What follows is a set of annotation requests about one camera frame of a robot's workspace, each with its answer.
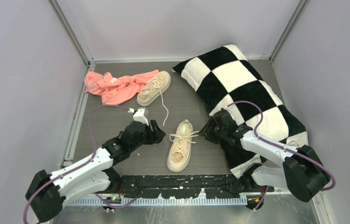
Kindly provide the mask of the beige sneaker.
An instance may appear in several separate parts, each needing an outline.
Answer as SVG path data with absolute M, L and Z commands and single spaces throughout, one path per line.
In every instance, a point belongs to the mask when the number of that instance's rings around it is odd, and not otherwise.
M 146 82 L 145 86 L 137 95 L 137 103 L 142 107 L 147 107 L 152 104 L 158 97 L 161 97 L 161 105 L 166 110 L 166 117 L 163 120 L 163 126 L 169 116 L 169 110 L 164 104 L 163 93 L 171 84 L 171 76 L 166 71 L 160 71 L 151 80 Z
M 194 131 L 191 122 L 187 119 L 179 124 L 174 134 L 169 135 L 172 145 L 168 154 L 167 167 L 171 172 L 179 173 L 187 167 L 195 137 L 198 137 L 198 131 Z

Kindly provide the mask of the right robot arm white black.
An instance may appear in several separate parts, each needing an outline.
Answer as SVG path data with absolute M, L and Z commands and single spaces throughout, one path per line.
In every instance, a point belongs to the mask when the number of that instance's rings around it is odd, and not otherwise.
M 293 147 L 259 135 L 248 125 L 237 125 L 225 109 L 211 116 L 198 134 L 220 145 L 236 178 L 247 175 L 243 183 L 248 191 L 273 186 L 309 202 L 335 182 L 310 146 Z

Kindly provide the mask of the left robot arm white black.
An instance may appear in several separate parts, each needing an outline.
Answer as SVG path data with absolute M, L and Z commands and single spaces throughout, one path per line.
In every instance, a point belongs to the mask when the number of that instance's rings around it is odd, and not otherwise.
M 114 166 L 140 146 L 161 143 L 165 135 L 155 120 L 148 124 L 133 121 L 82 160 L 49 174 L 45 170 L 37 172 L 26 192 L 24 211 L 31 208 L 38 222 L 44 223 L 83 196 L 105 190 L 118 192 L 122 178 Z

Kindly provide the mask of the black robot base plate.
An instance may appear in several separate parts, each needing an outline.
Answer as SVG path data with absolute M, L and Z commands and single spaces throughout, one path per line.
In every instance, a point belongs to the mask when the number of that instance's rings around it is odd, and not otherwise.
M 197 198 L 205 193 L 208 199 L 237 198 L 240 193 L 264 192 L 253 179 L 232 175 L 124 175 L 117 188 L 100 191 L 103 194 L 120 194 L 127 198 L 164 199 Z

